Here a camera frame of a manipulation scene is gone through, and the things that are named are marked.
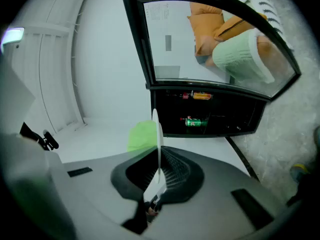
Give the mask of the grey box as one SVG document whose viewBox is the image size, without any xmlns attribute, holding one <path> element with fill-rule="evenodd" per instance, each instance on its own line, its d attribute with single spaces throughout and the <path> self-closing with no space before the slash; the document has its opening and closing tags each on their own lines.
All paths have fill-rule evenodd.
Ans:
<svg viewBox="0 0 320 240">
<path fill-rule="evenodd" d="M 180 77 L 179 65 L 155 66 L 155 77 L 157 79 L 177 79 Z"/>
</svg>

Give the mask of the white round plate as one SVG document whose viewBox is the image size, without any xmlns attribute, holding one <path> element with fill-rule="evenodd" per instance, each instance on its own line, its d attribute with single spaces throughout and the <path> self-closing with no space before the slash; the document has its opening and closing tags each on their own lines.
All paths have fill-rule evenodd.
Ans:
<svg viewBox="0 0 320 240">
<path fill-rule="evenodd" d="M 166 184 L 165 175 L 161 169 L 161 148 L 164 145 L 164 137 L 163 137 L 162 126 L 159 121 L 159 116 L 156 108 L 154 108 L 152 111 L 152 120 L 155 122 L 155 126 L 156 126 L 157 170 L 150 184 L 148 185 L 147 189 L 143 193 L 143 199 L 145 202 L 151 203 L 152 200 L 155 198 L 155 202 L 158 203 L 162 195 L 167 190 L 167 184 Z"/>
</svg>

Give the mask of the green cabbage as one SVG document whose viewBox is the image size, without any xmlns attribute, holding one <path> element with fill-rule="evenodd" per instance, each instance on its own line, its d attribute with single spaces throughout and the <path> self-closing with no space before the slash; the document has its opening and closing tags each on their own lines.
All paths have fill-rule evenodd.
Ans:
<svg viewBox="0 0 320 240">
<path fill-rule="evenodd" d="M 153 120 L 141 121 L 129 131 L 128 152 L 153 146 L 157 146 L 157 127 Z"/>
</svg>

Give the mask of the person's left shoe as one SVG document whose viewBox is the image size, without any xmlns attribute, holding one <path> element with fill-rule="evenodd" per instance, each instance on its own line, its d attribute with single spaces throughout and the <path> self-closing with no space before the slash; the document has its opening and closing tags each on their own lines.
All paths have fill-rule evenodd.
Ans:
<svg viewBox="0 0 320 240">
<path fill-rule="evenodd" d="M 292 179 L 296 183 L 299 183 L 305 175 L 309 174 L 307 167 L 302 163 L 296 163 L 296 164 L 292 165 L 289 172 L 290 172 Z"/>
</svg>

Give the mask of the white printed notice sheet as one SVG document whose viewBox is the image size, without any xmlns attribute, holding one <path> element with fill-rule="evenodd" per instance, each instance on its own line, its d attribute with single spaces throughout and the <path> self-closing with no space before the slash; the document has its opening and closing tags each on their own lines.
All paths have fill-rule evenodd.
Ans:
<svg viewBox="0 0 320 240">
<path fill-rule="evenodd" d="M 144 13 L 148 21 L 165 21 L 170 16 L 170 4 L 168 2 L 148 2 L 144 3 Z"/>
</svg>

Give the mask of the dark bottle with red label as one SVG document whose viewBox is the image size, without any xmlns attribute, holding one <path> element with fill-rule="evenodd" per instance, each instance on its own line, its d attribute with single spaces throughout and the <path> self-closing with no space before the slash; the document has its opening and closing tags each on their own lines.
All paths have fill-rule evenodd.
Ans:
<svg viewBox="0 0 320 240">
<path fill-rule="evenodd" d="M 177 91 L 167 90 L 165 95 L 170 98 L 182 99 L 182 100 L 188 100 L 191 98 L 191 94 L 185 91 L 177 92 Z"/>
</svg>

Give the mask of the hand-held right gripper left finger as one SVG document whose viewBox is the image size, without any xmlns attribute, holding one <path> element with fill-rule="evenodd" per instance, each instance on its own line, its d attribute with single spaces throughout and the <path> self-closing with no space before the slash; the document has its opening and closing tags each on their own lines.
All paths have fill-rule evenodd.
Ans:
<svg viewBox="0 0 320 240">
<path fill-rule="evenodd" d="M 124 198 L 114 187 L 114 169 L 152 155 L 153 148 L 97 159 L 62 163 L 46 152 L 48 220 L 54 240 L 160 240 L 147 225 L 143 197 Z"/>
</svg>

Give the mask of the orange snack packet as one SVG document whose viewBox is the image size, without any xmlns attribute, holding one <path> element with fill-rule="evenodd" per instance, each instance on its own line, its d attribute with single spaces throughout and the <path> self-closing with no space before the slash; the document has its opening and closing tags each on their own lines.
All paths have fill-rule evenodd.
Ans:
<svg viewBox="0 0 320 240">
<path fill-rule="evenodd" d="M 212 94 L 208 92 L 193 91 L 191 96 L 195 100 L 208 101 L 212 98 Z"/>
</svg>

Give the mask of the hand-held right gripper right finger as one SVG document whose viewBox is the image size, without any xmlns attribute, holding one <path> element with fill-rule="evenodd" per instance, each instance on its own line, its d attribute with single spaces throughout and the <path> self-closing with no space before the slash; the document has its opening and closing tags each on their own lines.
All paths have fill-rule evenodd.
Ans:
<svg viewBox="0 0 320 240">
<path fill-rule="evenodd" d="M 288 240 L 300 203 L 286 206 L 237 167 L 194 152 L 164 147 L 196 164 L 201 188 L 188 201 L 165 204 L 147 228 L 150 240 Z"/>
</svg>

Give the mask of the person's black trousers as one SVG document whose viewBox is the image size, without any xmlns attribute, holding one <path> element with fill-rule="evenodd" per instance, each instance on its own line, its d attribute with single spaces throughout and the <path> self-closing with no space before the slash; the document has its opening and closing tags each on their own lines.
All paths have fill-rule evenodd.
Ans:
<svg viewBox="0 0 320 240">
<path fill-rule="evenodd" d="M 308 199 L 318 194 L 318 187 L 320 187 L 320 161 L 315 159 L 311 163 L 304 165 L 309 174 L 305 175 L 299 183 L 296 182 L 297 192 L 287 201 L 286 205 L 288 207 L 300 200 Z"/>
</svg>

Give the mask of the green drink can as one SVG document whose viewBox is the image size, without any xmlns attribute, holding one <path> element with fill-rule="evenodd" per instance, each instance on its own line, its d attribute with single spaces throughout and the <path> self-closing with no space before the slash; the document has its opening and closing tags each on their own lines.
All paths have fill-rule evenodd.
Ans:
<svg viewBox="0 0 320 240">
<path fill-rule="evenodd" d="M 185 125 L 187 127 L 206 127 L 208 124 L 207 120 L 201 120 L 199 118 L 186 118 Z"/>
</svg>

